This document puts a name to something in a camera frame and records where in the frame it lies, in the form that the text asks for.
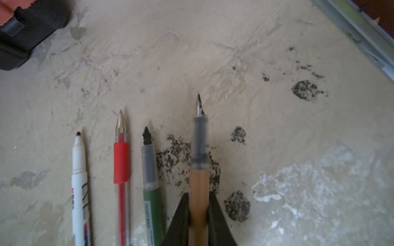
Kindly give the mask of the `brown pen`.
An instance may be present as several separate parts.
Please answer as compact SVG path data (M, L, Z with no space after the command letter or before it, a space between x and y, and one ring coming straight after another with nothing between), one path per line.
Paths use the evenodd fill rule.
M189 235L190 246L208 245L208 208L210 165L206 151L208 117L204 113L200 95L193 116L194 134L191 142L189 171Z

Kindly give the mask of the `white marker pen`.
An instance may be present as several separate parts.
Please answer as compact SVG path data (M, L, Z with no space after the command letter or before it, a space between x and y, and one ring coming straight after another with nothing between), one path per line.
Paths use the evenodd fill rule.
M90 246L90 213L86 152L81 132L76 134L72 149L72 236L75 246Z

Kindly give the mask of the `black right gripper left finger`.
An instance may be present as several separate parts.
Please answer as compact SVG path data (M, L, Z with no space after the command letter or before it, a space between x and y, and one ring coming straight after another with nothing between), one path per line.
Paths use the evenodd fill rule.
M179 202L172 222L161 246L187 246L189 238L189 194L185 193Z

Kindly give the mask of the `dark green pen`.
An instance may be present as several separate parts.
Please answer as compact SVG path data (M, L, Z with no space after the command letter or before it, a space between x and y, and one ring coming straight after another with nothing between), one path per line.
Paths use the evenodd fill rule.
M162 200L156 151L147 127L143 132L141 155L147 243L149 246L160 246L164 239Z

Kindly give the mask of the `red plastic tool case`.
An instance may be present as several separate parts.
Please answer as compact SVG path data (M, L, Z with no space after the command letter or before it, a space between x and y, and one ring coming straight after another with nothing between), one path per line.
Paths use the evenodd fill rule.
M29 60L33 49L72 15L72 1L1 1L1 70Z

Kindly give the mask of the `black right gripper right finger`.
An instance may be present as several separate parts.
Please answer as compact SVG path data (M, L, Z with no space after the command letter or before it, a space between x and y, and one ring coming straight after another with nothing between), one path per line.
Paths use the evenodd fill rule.
M226 222L216 195L209 192L208 209L208 245L209 246L237 246Z

